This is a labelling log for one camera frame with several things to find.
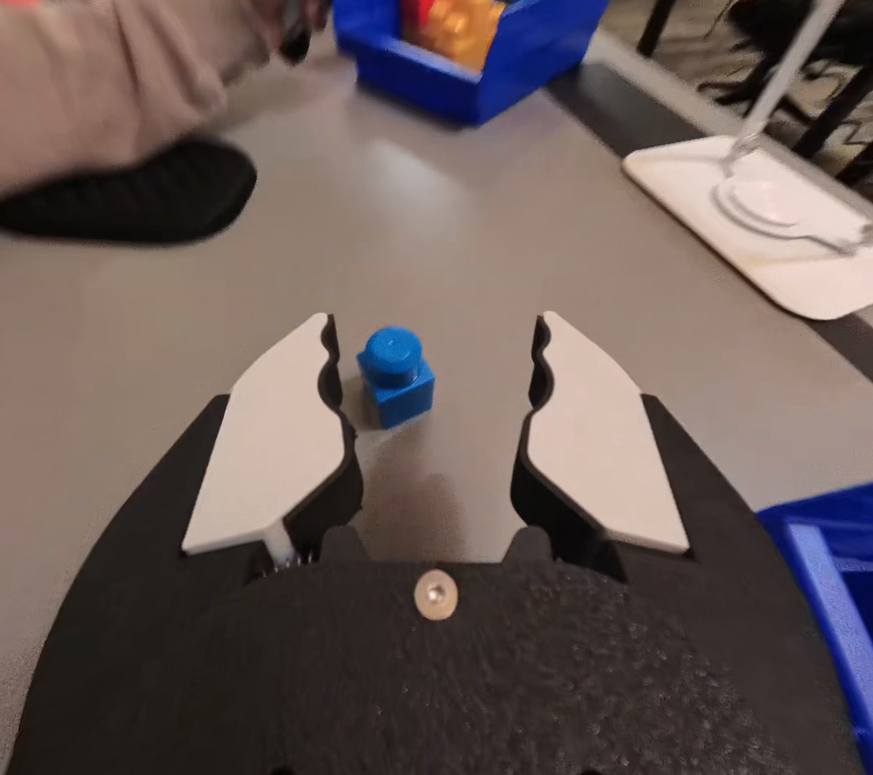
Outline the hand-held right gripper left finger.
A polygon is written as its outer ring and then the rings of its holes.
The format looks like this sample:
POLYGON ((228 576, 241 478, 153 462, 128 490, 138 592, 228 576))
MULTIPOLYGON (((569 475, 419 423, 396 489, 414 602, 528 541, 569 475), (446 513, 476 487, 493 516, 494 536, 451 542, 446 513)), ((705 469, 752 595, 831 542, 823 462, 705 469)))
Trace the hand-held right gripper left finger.
POLYGON ((343 412, 333 315, 318 312, 257 358, 229 395, 181 541, 189 556, 260 543, 274 567, 316 559, 360 510, 355 429, 343 412))

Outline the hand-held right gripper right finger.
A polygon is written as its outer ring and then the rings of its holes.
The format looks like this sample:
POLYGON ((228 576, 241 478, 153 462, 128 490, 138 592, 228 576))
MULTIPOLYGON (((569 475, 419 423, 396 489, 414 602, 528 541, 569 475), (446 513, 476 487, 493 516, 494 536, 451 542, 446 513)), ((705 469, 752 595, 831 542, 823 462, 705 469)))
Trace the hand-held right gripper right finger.
POLYGON ((555 311, 537 317, 531 355, 510 489, 518 516, 575 565, 609 565, 617 545, 686 556, 690 537, 638 385, 555 311))

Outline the white document stand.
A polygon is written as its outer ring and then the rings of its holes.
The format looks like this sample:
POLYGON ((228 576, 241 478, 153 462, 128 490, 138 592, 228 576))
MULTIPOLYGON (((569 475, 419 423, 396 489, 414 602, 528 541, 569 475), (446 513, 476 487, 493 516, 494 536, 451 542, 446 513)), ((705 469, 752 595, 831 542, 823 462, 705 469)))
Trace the white document stand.
POLYGON ((768 120, 845 0, 813 0, 735 137, 638 149, 627 177, 783 310, 871 306, 871 219, 763 148, 768 120))

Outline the black office chair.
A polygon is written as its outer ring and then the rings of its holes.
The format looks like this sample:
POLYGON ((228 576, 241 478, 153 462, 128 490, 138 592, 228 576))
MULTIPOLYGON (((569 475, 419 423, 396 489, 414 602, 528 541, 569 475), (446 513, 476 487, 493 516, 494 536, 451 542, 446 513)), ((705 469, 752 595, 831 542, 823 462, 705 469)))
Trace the black office chair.
POLYGON ((729 22, 745 37, 745 46, 761 54, 761 60, 742 81, 704 81, 697 85, 697 92, 721 91, 722 95, 714 100, 718 105, 755 103, 790 47, 811 3, 812 0, 736 2, 728 12, 729 22))

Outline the person's left forearm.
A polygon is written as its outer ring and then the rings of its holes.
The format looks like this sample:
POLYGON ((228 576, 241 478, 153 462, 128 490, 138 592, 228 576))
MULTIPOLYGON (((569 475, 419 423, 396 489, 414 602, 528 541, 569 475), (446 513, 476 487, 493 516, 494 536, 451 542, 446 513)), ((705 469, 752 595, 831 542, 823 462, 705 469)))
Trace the person's left forearm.
POLYGON ((168 148, 272 49, 251 0, 2 3, 2 197, 168 148))

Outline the blue one-stud mega block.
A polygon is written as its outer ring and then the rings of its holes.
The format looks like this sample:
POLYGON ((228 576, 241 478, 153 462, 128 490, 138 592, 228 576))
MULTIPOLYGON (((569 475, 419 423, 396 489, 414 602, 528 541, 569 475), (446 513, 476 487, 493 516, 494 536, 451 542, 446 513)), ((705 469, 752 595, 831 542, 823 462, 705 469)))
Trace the blue one-stud mega block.
POLYGON ((431 411, 436 379, 416 333, 384 326, 368 338, 356 360, 381 429, 393 429, 431 411))

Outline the black mesh pad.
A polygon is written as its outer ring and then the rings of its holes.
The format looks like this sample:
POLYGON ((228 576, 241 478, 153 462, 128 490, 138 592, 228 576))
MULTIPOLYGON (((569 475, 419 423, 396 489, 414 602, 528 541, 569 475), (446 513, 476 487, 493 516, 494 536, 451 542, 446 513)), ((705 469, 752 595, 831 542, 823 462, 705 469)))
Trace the black mesh pad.
POLYGON ((196 243, 235 222, 256 181, 256 167, 244 151, 218 140, 189 139, 133 168, 14 191, 2 199, 1 230, 77 243, 196 243))

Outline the blue storage bin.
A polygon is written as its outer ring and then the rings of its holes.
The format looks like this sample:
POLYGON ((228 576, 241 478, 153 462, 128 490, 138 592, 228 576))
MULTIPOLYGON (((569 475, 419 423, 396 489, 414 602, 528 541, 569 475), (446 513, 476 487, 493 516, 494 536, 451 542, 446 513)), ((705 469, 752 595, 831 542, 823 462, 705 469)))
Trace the blue storage bin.
POLYGON ((872 484, 758 512, 823 631, 872 772, 872 484))
POLYGON ((610 0, 523 0, 501 16, 484 71, 401 40, 399 0, 333 0, 361 85, 456 126, 481 126, 584 60, 610 0))

